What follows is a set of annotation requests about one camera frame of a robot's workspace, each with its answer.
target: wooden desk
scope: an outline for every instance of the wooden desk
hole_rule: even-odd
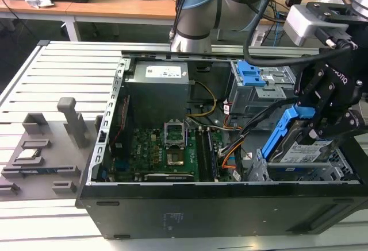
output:
[[[24,0],[5,0],[8,7],[12,9],[15,13],[39,13],[39,14],[66,14],[68,7],[71,2],[56,1],[53,2],[55,5],[53,7],[45,8],[33,8],[30,7]],[[6,5],[0,0],[0,12],[10,12]]]
[[[172,0],[90,0],[89,3],[72,3],[67,9],[67,14],[174,20],[175,2]]]
[[[77,22],[105,22],[113,24],[172,25],[175,3],[172,0],[90,0],[89,3],[55,2],[55,6],[35,9],[25,1],[5,0],[22,19],[55,20],[66,23],[70,40],[79,41]],[[285,0],[276,0],[284,4]],[[0,18],[14,18],[0,1]],[[273,22],[261,20],[260,34],[269,30]]]

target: label sticker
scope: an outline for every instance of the label sticker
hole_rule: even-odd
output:
[[[274,80],[274,78],[271,75],[262,75],[261,77],[264,80]]]
[[[320,149],[332,141],[316,141],[313,145],[299,145],[294,143],[280,162],[283,163],[311,163],[320,156]]]
[[[180,66],[148,66],[145,70],[146,78],[174,78],[182,77]]]
[[[38,171],[21,171],[21,173],[38,173]]]
[[[235,180],[236,181],[240,181],[240,179],[242,178],[241,176],[240,176],[240,174],[238,174],[238,172],[236,171],[236,170],[234,170],[233,172],[232,172],[232,176],[235,178]]]

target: green motherboard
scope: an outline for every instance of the green motherboard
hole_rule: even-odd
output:
[[[165,147],[164,129],[134,129],[132,146],[129,158],[113,159],[110,173],[114,174],[117,182],[140,182],[144,175],[190,175],[194,181],[200,181],[198,170],[198,154],[196,130],[185,131],[185,148],[180,149],[176,145]],[[168,139],[181,140],[181,130],[171,130]],[[211,133],[213,150],[223,146],[223,138],[219,130]]]

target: desk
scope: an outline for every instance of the desk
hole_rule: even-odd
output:
[[[0,95],[0,170],[24,132],[21,122],[27,112],[43,112],[47,121],[65,121],[56,105],[61,96],[67,95],[75,97],[85,120],[94,120],[103,113],[121,50],[169,51],[169,47],[68,41],[37,46]],[[243,53],[240,46],[213,45],[212,50]],[[300,57],[318,53],[318,49],[251,47],[250,52],[257,56]],[[323,250],[343,250],[349,245],[355,246],[345,250],[368,248],[368,210],[349,216],[321,235],[105,241],[86,210],[76,209],[74,203],[74,199],[0,202],[0,250],[244,251],[316,250],[322,246]]]
[[[21,19],[63,21],[71,41],[81,39],[77,22],[106,22],[113,24],[150,24],[171,26],[175,18],[171,0],[90,0],[89,3],[55,2],[54,7],[35,9],[25,1],[5,0]],[[0,18],[14,18],[0,2]],[[272,22],[261,20],[263,29]]]

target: power supply label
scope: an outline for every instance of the power supply label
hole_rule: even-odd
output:
[[[180,66],[148,66],[145,70],[146,78],[174,78],[182,77]]]

